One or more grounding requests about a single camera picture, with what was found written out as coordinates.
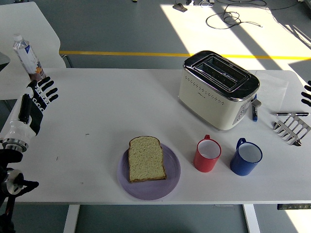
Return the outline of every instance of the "robot finger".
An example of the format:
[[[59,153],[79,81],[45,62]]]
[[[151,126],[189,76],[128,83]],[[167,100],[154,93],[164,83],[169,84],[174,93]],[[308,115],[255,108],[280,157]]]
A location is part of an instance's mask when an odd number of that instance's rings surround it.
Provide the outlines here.
[[[311,102],[305,99],[302,99],[301,102],[305,103],[306,105],[308,105],[309,107],[311,107]]]
[[[49,80],[51,80],[50,77],[46,77],[46,78],[40,80],[40,81],[38,82],[38,86],[39,86],[39,87],[42,86],[43,84],[47,83]]]
[[[302,95],[303,97],[306,97],[306,98],[311,99],[311,95],[308,94],[308,93],[306,93],[306,92],[301,92],[301,95]]]
[[[305,85],[305,89],[306,89],[307,91],[311,91],[311,81],[308,81],[308,84],[309,84],[310,86]]]
[[[54,94],[57,91],[57,88],[52,89],[46,93],[46,96],[49,97],[50,95]]]
[[[41,87],[42,91],[45,91],[46,89],[48,89],[50,86],[52,86],[54,84],[54,81],[50,81],[48,83],[46,83],[44,86]]]
[[[49,101],[52,102],[53,100],[58,98],[58,94],[53,95],[51,98],[49,98]]]

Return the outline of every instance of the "water bottle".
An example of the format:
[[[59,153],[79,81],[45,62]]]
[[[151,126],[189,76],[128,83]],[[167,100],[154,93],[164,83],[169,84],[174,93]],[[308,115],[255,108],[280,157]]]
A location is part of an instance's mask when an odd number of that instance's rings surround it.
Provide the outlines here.
[[[14,34],[14,45],[13,49],[17,53],[23,67],[27,71],[30,80],[40,81],[46,78],[46,74],[44,73],[39,59],[35,55],[29,41],[24,40],[20,34]]]

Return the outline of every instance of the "blue mug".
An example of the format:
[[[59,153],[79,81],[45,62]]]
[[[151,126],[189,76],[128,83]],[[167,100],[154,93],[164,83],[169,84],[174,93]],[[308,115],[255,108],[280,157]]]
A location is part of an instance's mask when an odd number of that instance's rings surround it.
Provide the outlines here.
[[[247,142],[245,138],[240,138],[234,157],[230,162],[231,170],[239,175],[248,175],[262,159],[261,149],[254,143]]]

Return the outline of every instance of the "bread crust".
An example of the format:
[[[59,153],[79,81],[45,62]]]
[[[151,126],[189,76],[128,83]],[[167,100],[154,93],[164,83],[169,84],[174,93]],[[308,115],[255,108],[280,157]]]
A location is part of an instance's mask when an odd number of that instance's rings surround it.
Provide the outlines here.
[[[131,163],[130,163],[130,152],[131,152],[131,149],[132,149],[132,142],[133,140],[137,139],[137,138],[143,138],[143,137],[149,137],[149,138],[154,138],[157,140],[160,148],[161,148],[161,153],[162,153],[162,168],[163,168],[163,172],[164,172],[164,176],[160,176],[160,177],[152,177],[152,178],[143,178],[143,179],[133,179],[131,180]],[[166,174],[166,171],[165,171],[165,167],[164,167],[164,154],[163,154],[163,148],[161,147],[161,143],[159,141],[159,139],[157,139],[156,137],[152,137],[152,136],[139,136],[139,137],[135,137],[133,138],[130,142],[129,142],[129,150],[128,150],[128,164],[129,164],[129,182],[131,183],[136,183],[136,182],[143,182],[143,181],[155,181],[155,180],[164,180],[164,179],[167,179],[167,174]]]

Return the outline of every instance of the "bottle cap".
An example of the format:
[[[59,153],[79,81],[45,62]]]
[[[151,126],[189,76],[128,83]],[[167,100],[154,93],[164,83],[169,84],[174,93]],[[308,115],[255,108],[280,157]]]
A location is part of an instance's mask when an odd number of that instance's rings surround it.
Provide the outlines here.
[[[23,37],[21,36],[21,34],[17,33],[13,35],[13,39],[14,41],[21,41],[23,39]]]

